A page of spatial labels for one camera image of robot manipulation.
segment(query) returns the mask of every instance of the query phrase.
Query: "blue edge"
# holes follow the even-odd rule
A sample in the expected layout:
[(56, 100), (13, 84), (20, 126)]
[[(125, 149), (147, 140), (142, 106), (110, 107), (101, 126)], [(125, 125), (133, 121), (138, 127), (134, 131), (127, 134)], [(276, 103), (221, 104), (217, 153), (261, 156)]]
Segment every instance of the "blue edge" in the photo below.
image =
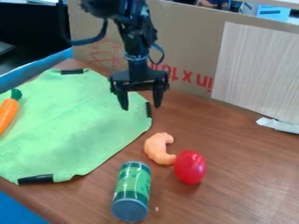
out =
[(0, 192), (0, 223), (2, 224), (46, 224), (40, 216)]
[(8, 73), (0, 74), (0, 94), (19, 86), (27, 80), (43, 73), (45, 70), (59, 64), (61, 61), (71, 59), (72, 57), (73, 49), (68, 48), (47, 58), (18, 67)]
[[(63, 60), (73, 57), (73, 49), (55, 53), (45, 59), (37, 60), (0, 75), (0, 94), (19, 86), (29, 79), (43, 73)], [(0, 223), (1, 224), (44, 224), (48, 223), (25, 206), (3, 192), (0, 192)]]

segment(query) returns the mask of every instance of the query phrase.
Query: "green cloth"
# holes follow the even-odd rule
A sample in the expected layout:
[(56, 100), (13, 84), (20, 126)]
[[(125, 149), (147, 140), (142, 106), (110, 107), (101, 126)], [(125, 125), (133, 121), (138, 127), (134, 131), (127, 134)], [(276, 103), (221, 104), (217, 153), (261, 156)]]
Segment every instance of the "green cloth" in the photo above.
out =
[[(54, 182), (86, 175), (151, 126), (146, 101), (129, 94), (129, 111), (110, 93), (108, 80), (85, 69), (48, 70), (18, 88), (17, 117), (0, 136), (0, 176), (17, 180), (53, 174)], [(10, 92), (0, 95), (0, 102)]]

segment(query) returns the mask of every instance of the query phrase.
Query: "robotic arm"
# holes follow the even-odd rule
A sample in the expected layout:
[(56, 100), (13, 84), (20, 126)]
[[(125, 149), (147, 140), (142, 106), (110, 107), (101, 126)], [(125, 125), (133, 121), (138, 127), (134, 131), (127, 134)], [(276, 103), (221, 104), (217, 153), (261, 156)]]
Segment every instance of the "robotic arm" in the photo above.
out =
[(106, 35), (108, 19), (117, 25), (124, 43), (124, 57), (129, 70), (110, 76), (111, 92), (117, 95), (122, 108), (129, 109), (128, 91), (152, 90), (155, 107), (162, 104), (163, 92), (169, 88), (168, 73), (151, 70), (148, 66), (150, 48), (155, 44), (157, 31), (150, 19), (150, 10), (145, 0), (81, 0), (84, 11), (103, 18), (103, 28), (95, 38), (73, 41), (74, 46), (99, 41)]

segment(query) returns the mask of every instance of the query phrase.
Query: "table surface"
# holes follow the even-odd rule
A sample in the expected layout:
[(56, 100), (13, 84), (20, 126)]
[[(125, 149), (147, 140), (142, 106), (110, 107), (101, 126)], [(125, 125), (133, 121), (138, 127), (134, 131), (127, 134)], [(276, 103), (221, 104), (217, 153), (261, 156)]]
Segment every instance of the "table surface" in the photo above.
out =
[[(101, 71), (74, 59), (56, 67)], [(171, 90), (163, 106), (153, 110), (152, 128), (85, 177), (37, 185), (0, 178), (0, 190), (52, 223), (120, 223), (110, 208), (118, 170), (136, 160), (152, 169), (149, 216), (143, 223), (299, 223), (298, 136), (258, 126), (260, 117)], [(170, 153), (194, 149), (205, 156), (207, 173), (200, 185), (180, 183), (171, 166), (147, 158), (143, 143), (157, 132), (175, 137)]]

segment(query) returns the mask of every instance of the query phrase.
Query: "toy croissant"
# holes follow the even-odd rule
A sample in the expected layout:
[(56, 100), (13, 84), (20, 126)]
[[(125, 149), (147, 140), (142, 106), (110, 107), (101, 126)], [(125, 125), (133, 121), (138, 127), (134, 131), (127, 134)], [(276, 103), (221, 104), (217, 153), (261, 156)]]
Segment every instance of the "toy croissant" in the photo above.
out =
[(166, 144), (173, 144), (174, 139), (167, 133), (156, 133), (145, 141), (144, 152), (159, 165), (173, 165), (177, 156), (166, 152)]

